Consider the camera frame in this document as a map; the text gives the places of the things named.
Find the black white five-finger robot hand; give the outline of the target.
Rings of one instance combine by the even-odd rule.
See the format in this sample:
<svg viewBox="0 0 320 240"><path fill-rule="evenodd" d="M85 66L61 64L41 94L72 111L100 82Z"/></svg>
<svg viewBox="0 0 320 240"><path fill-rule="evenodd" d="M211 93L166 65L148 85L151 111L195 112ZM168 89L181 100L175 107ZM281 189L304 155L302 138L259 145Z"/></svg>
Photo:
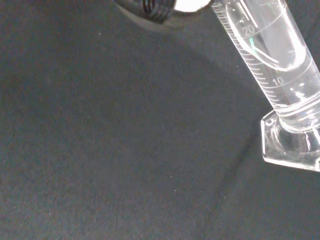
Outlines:
<svg viewBox="0 0 320 240"><path fill-rule="evenodd" d="M115 5L131 21L155 32L182 29L201 18L212 0L115 0Z"/></svg>

